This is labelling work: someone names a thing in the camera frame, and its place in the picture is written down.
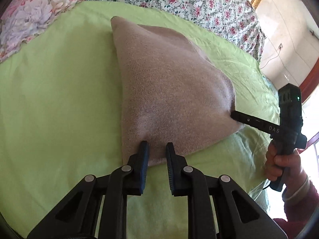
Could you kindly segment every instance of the floral bedspread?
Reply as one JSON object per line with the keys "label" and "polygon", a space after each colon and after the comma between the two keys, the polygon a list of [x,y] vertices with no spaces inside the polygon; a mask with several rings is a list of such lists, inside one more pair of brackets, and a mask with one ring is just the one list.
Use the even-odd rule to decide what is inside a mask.
{"label": "floral bedspread", "polygon": [[13,0],[0,18],[0,63],[40,35],[79,0]]}
{"label": "floral bedspread", "polygon": [[214,32],[260,61],[264,46],[255,10],[248,0],[105,0],[175,14]]}

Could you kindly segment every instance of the red sleeve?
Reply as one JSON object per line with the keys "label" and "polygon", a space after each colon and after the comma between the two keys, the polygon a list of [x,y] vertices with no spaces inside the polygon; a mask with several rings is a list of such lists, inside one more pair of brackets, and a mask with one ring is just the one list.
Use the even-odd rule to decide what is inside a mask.
{"label": "red sleeve", "polygon": [[295,238],[307,224],[319,203],[319,195],[315,186],[310,181],[307,195],[295,205],[285,203],[287,220],[274,219],[274,221],[285,231],[289,239]]}

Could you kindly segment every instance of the black handle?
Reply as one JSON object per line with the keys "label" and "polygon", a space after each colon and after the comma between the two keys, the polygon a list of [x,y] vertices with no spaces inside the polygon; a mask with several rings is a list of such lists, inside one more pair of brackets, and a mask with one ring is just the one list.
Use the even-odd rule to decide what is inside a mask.
{"label": "black handle", "polygon": [[285,177],[288,175],[288,173],[289,168],[284,168],[282,176],[278,177],[277,180],[275,180],[274,182],[270,182],[269,187],[272,188],[274,191],[281,192],[284,185]]}
{"label": "black handle", "polygon": [[[292,155],[295,150],[295,145],[292,144],[285,144],[278,140],[273,140],[274,146],[277,149],[277,155]],[[269,187],[272,188],[275,191],[281,192],[282,187],[284,185],[286,176],[289,175],[289,168],[282,168],[283,174],[277,178],[274,182],[270,182]]]}
{"label": "black handle", "polygon": [[142,141],[139,145],[138,152],[131,155],[127,165],[133,168],[133,177],[129,182],[134,184],[134,192],[131,190],[131,194],[140,196],[143,194],[146,182],[147,164],[149,158],[149,144],[147,141]]}

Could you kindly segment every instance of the pink pillow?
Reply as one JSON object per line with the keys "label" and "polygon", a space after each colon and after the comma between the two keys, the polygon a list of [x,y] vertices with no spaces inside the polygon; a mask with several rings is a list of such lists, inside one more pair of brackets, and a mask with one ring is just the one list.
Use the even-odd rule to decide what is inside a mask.
{"label": "pink pillow", "polygon": [[12,0],[0,19],[0,62],[16,53],[79,0]]}
{"label": "pink pillow", "polygon": [[117,16],[111,25],[123,86],[123,163],[142,140],[151,166],[165,161],[168,142],[185,156],[243,127],[230,117],[232,81],[183,34]]}

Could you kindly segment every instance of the metal rivet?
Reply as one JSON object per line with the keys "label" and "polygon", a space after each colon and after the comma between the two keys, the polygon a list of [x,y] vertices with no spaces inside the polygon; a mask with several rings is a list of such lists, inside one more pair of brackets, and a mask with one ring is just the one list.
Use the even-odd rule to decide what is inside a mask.
{"label": "metal rivet", "polygon": [[230,182],[230,177],[227,176],[227,175],[223,175],[223,176],[221,177],[221,180],[222,180],[223,182]]}
{"label": "metal rivet", "polygon": [[91,181],[94,180],[94,176],[91,175],[91,174],[90,174],[90,175],[87,175],[87,176],[85,176],[84,180],[85,180],[86,182],[91,182]]}
{"label": "metal rivet", "polygon": [[183,170],[184,172],[192,172],[193,168],[191,166],[185,166]]}
{"label": "metal rivet", "polygon": [[123,172],[129,172],[130,170],[132,170],[132,167],[130,167],[129,165],[122,166],[122,171]]}

